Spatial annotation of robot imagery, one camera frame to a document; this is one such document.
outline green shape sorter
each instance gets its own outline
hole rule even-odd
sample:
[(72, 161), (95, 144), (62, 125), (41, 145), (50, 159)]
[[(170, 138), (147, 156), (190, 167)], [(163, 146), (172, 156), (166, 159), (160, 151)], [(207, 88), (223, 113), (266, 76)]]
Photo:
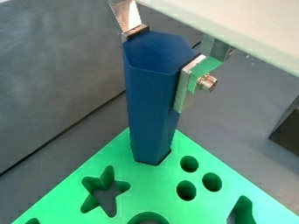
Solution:
[[(114, 173), (116, 184), (126, 188), (116, 196), (115, 217), (100, 206), (83, 213), (84, 201), (92, 197), (83, 179), (100, 177), (108, 188)], [(162, 224), (299, 224), (296, 214), (178, 130), (166, 160), (158, 166), (138, 163), (128, 129), (13, 223), (138, 224), (147, 220)]]

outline gray floor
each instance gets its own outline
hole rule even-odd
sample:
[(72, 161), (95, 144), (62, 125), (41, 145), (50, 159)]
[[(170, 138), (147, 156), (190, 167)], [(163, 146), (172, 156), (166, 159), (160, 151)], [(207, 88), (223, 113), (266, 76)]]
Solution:
[[(299, 79), (235, 52), (199, 92), (179, 130), (299, 214), (299, 157), (267, 140), (299, 94)], [(127, 127), (122, 94), (0, 178), (0, 223), (12, 220)]]

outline metal bracket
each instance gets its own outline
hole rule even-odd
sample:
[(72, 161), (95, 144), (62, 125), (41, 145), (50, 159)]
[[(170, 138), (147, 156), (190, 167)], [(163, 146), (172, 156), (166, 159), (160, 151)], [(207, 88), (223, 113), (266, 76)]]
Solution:
[(228, 59), (232, 50), (234, 48), (220, 40), (207, 34), (203, 36), (200, 42), (202, 55), (182, 69), (180, 73), (174, 101), (174, 109), (179, 113), (186, 109), (196, 89), (208, 92), (215, 89), (218, 79), (211, 76), (211, 71)]

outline metal screw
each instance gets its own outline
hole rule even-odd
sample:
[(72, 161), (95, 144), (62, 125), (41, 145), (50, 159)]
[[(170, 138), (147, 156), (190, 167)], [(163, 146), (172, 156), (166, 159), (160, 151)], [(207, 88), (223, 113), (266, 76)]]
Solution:
[(211, 92), (218, 85), (218, 81), (219, 80), (207, 73), (198, 79), (198, 88)]

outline shape hole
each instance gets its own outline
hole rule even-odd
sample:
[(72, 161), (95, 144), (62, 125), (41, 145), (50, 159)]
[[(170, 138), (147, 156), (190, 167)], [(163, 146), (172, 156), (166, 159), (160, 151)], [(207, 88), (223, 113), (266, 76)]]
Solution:
[(182, 158), (182, 168), (187, 172), (196, 172), (199, 168), (199, 162), (195, 157), (186, 156)]
[(184, 180), (180, 182), (180, 184), (176, 186), (176, 192), (179, 197), (183, 200), (192, 200), (196, 196), (196, 188), (192, 182)]
[(36, 218), (29, 219), (25, 224), (41, 224)]
[(218, 192), (222, 188), (220, 177), (212, 172), (203, 176), (202, 183), (211, 192)]
[(159, 213), (144, 212), (138, 214), (127, 224), (170, 224), (170, 222)]
[(88, 197), (83, 202), (80, 211), (86, 214), (96, 207), (102, 207), (108, 217), (118, 215), (116, 196), (130, 189), (130, 184), (115, 180), (115, 170), (108, 166), (99, 178), (86, 177), (82, 180), (88, 191)]
[(227, 218), (227, 224), (256, 224), (252, 215), (252, 202), (240, 196)]

